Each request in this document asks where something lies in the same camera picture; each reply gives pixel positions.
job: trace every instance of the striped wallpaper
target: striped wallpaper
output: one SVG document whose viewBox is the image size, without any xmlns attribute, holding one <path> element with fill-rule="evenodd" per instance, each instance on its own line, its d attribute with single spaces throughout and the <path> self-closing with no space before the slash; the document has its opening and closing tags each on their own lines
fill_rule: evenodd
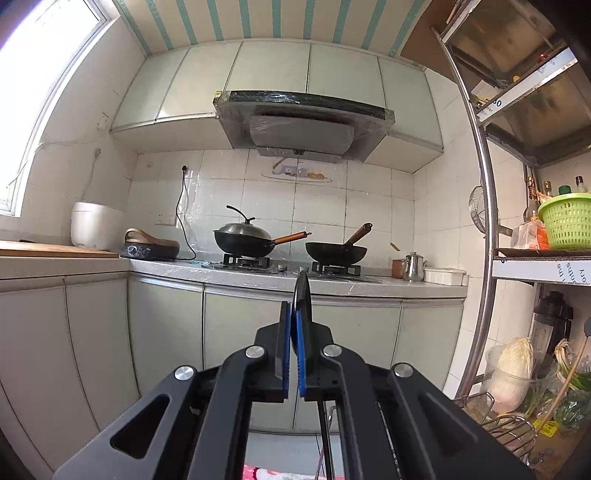
<svg viewBox="0 0 591 480">
<path fill-rule="evenodd" d="M 300 38 L 400 54 L 431 0 L 113 0 L 148 55 L 241 38 Z"/>
</svg>

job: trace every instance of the window frame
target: window frame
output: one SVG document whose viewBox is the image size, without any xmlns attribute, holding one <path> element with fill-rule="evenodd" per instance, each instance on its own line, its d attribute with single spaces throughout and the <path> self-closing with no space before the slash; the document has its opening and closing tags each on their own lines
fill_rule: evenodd
<svg viewBox="0 0 591 480">
<path fill-rule="evenodd" d="M 59 0 L 54 0 L 48 7 L 48 9 L 51 8 L 53 4 L 55 4 L 57 1 Z M 35 147 L 33 147 L 33 145 L 35 143 L 35 140 L 40 140 L 41 134 L 43 133 L 43 129 L 41 127 L 45 127 L 48 117 L 49 115 L 51 115 L 51 111 L 53 110 L 52 105 L 54 103 L 54 100 L 57 100 L 56 95 L 58 95 L 58 93 L 61 92 L 61 87 L 65 86 L 64 81 L 72 72 L 72 68 L 74 67 L 80 56 L 86 51 L 88 46 L 95 39 L 95 37 L 104 29 L 107 23 L 109 23 L 109 21 L 111 20 L 108 13 L 105 11 L 103 6 L 101 6 L 100 0 L 82 1 L 98 18 L 98 23 L 82 41 L 82 43 L 79 45 L 79 48 L 70 57 L 61 75 L 58 76 L 55 79 L 55 81 L 51 84 L 49 93 L 47 94 L 45 101 L 43 102 L 43 105 L 41 106 L 41 109 L 37 114 L 37 119 L 35 120 L 33 129 L 31 130 L 31 133 L 29 135 L 29 139 L 27 141 L 27 145 L 25 146 L 25 150 L 22 154 L 21 161 L 18 164 L 16 179 L 12 182 L 8 189 L 8 198 L 7 200 L 0 199 L 0 215 L 8 215 L 15 217 L 20 216 L 22 200 L 24 198 L 25 188 L 27 186 L 27 178 L 31 168 L 31 163 L 33 162 L 33 158 L 39 147 L 39 145 L 35 145 Z"/>
</svg>

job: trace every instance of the label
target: label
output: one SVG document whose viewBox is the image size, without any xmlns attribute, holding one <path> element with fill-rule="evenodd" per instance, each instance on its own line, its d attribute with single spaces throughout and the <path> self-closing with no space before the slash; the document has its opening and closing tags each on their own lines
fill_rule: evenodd
<svg viewBox="0 0 591 480">
<path fill-rule="evenodd" d="M 537 419 L 534 422 L 534 427 L 537 429 L 538 425 L 540 423 L 542 423 L 542 419 Z M 540 430 L 540 433 L 543 433 L 547 437 L 551 437 L 556 433 L 557 430 L 558 430 L 558 422 L 554 421 L 554 420 L 548 420 L 546 423 L 544 423 L 544 426 Z"/>
</svg>

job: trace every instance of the electrical outlet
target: electrical outlet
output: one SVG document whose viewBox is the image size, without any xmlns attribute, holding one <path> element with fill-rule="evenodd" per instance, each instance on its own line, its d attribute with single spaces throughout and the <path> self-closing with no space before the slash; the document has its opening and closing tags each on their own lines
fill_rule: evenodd
<svg viewBox="0 0 591 480">
<path fill-rule="evenodd" d="M 154 220 L 155 225 L 175 226 L 177 218 L 173 213 L 159 213 Z"/>
</svg>

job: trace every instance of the white container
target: white container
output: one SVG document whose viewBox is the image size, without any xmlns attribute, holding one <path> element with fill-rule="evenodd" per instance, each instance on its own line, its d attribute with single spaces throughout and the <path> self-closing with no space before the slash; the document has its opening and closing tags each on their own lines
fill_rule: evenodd
<svg viewBox="0 0 591 480">
<path fill-rule="evenodd" d="M 76 247 L 117 251 L 123 244 L 125 212 L 97 203 L 76 202 L 72 209 L 72 244 Z"/>
<path fill-rule="evenodd" d="M 425 267 L 425 281 L 439 285 L 462 285 L 466 275 L 463 270 L 457 268 Z"/>
</svg>

